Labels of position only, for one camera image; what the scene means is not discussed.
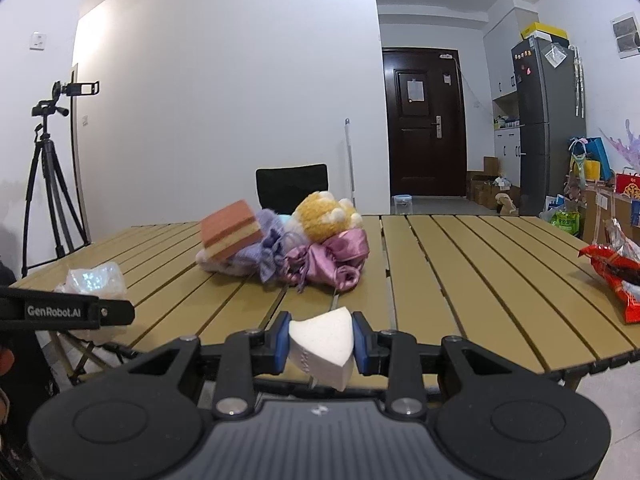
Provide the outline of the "white tissue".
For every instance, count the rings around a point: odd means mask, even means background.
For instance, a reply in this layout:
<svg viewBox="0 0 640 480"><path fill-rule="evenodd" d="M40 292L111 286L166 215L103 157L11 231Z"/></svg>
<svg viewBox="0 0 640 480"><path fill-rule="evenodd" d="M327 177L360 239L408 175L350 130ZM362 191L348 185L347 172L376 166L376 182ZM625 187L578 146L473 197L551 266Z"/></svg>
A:
<svg viewBox="0 0 640 480"><path fill-rule="evenodd" d="M354 369L352 314L341 307L288 324L288 359L322 386L344 391Z"/></svg>

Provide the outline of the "clear crumpled plastic bag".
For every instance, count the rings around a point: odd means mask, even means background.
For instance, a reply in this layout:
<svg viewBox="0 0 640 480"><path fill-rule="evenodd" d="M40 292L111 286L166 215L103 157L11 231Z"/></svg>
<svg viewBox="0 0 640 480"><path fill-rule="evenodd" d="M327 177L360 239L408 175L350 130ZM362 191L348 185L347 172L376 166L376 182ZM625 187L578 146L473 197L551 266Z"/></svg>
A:
<svg viewBox="0 0 640 480"><path fill-rule="evenodd" d="M62 294L96 296L101 299L125 299L127 287L118 264L109 261L91 269L72 269L55 286Z"/></svg>

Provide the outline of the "lilac fluffy cloth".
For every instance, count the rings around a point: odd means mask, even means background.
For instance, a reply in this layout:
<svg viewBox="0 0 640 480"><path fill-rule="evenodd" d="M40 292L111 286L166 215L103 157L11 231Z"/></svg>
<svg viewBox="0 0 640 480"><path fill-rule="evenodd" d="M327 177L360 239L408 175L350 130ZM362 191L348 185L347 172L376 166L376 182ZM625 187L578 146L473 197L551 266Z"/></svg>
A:
<svg viewBox="0 0 640 480"><path fill-rule="evenodd" d="M262 230L262 240L244 247L227 259L216 261L201 249L195 256L196 264L204 271L231 276L257 274L262 283L277 278L285 255L298 246L308 245L308 237L290 222L287 214L277 214L271 209L262 209L257 214Z"/></svg>

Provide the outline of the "orange layered sponge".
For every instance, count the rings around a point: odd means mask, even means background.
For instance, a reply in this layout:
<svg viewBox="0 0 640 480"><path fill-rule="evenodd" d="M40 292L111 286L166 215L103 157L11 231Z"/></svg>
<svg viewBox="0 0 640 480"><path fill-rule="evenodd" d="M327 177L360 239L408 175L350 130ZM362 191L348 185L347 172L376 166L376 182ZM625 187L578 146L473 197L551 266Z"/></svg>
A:
<svg viewBox="0 0 640 480"><path fill-rule="evenodd" d="M214 261L226 260L243 248L262 240L262 229L245 200L221 208L200 222L204 254Z"/></svg>

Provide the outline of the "tan folding table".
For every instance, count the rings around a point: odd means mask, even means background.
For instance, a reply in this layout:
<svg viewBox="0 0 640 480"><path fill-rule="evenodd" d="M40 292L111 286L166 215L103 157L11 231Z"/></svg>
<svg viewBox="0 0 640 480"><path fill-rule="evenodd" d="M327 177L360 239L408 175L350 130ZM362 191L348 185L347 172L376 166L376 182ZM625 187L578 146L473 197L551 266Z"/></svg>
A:
<svg viewBox="0 0 640 480"><path fill-rule="evenodd" d="M570 382L638 360L638 326L625 321L582 242L538 218L367 216L363 226L370 255L344 294L209 274L195 262L193 222L132 226L32 272L21 286L47 290L69 270L117 263L136 318L115 341L136 351L182 335L218 344L282 311L301 321L346 307L375 330L402 330L426 344L459 335Z"/></svg>

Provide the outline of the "yellow white plush toy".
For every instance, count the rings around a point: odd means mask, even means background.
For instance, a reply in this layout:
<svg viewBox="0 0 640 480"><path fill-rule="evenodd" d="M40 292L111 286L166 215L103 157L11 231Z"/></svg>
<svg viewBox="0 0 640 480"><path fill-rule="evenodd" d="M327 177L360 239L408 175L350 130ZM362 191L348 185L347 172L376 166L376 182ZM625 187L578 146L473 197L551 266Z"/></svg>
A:
<svg viewBox="0 0 640 480"><path fill-rule="evenodd" d="M348 198L336 200L329 191L309 194L291 214L285 227L311 243L362 227L362 217Z"/></svg>

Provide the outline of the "black folding camp chair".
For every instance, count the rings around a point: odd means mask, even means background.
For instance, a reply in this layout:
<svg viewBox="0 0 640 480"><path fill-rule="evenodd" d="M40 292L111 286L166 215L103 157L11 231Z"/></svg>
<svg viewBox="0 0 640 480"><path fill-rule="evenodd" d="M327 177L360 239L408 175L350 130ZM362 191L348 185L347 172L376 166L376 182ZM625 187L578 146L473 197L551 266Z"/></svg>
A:
<svg viewBox="0 0 640 480"><path fill-rule="evenodd" d="M326 164L260 168L255 179L259 205L277 214L292 214L309 194L329 189Z"/></svg>

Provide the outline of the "cardboard boxes by door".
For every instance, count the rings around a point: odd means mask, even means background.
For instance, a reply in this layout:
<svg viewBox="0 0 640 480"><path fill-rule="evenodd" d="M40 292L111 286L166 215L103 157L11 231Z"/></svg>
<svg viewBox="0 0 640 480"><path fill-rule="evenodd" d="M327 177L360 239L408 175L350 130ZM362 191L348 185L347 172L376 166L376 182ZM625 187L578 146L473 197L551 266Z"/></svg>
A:
<svg viewBox="0 0 640 480"><path fill-rule="evenodd" d="M466 198L487 209L499 211L502 205L497 195L510 197L515 207L520 206L520 188L506 177L498 157L484 157L484 168L466 173Z"/></svg>

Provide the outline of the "green plastic bag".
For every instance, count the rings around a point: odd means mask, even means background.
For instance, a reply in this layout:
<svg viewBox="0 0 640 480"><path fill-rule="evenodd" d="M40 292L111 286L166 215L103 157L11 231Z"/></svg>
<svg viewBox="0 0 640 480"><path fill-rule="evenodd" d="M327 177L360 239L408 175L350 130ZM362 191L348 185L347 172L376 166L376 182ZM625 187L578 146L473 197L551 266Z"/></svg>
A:
<svg viewBox="0 0 640 480"><path fill-rule="evenodd" d="M580 212L578 210L555 210L550 223L571 236L577 236L580 233Z"/></svg>

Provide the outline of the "red snack bag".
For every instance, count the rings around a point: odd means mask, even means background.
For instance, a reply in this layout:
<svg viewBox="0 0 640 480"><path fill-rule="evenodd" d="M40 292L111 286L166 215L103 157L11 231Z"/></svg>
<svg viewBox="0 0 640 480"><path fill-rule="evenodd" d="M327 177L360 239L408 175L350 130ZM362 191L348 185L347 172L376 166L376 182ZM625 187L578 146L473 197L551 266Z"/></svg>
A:
<svg viewBox="0 0 640 480"><path fill-rule="evenodd" d="M625 234L620 222L611 218L604 222L606 243L582 248L578 256L590 260L593 270L615 292L624 306L627 324L639 323L639 245Z"/></svg>

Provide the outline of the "dark brown entrance door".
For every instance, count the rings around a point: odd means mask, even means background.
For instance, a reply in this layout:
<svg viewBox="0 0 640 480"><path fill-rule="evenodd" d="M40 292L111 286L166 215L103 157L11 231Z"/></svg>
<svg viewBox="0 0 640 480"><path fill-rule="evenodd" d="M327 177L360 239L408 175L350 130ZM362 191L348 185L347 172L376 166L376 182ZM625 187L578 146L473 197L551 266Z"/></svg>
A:
<svg viewBox="0 0 640 480"><path fill-rule="evenodd" d="M385 48L390 194L461 197L468 160L458 52Z"/></svg>

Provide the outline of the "blue gift bag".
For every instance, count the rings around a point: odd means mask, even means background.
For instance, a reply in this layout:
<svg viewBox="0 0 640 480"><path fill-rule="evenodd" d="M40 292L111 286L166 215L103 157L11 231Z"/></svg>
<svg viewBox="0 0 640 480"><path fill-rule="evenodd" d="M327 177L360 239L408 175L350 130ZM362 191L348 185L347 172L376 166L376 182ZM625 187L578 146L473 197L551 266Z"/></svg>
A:
<svg viewBox="0 0 640 480"><path fill-rule="evenodd" d="M568 151L570 171L580 180L608 182L614 177L601 138L574 138Z"/></svg>

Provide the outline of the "red gift box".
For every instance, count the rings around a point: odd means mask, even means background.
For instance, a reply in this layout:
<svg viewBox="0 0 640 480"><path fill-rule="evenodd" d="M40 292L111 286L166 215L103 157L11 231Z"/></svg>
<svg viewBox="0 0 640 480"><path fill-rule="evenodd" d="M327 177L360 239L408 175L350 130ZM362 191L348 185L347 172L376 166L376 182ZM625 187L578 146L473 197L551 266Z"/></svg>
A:
<svg viewBox="0 0 640 480"><path fill-rule="evenodd" d="M632 200L640 200L640 176L638 174L615 175L615 193L625 195Z"/></svg>

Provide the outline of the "grey refrigerator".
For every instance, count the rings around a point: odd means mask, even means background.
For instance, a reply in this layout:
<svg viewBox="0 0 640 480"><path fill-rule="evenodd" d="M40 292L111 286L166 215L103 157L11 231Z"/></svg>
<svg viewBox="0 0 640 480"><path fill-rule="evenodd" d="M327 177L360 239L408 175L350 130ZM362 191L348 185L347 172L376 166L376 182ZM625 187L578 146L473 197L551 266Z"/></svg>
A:
<svg viewBox="0 0 640 480"><path fill-rule="evenodd" d="M520 120L520 214L536 216L564 191L570 142L586 135L575 52L529 37L511 51Z"/></svg>

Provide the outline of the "yellow box on refrigerator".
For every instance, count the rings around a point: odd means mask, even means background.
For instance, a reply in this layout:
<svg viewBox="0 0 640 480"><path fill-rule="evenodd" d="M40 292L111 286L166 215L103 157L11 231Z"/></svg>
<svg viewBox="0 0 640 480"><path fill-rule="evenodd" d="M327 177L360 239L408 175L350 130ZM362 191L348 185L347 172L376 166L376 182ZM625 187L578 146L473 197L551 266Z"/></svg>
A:
<svg viewBox="0 0 640 480"><path fill-rule="evenodd" d="M547 41L570 42L570 40L568 39L568 33L564 29L539 22L531 22L529 25L523 28L521 30L521 37L523 39L535 37Z"/></svg>

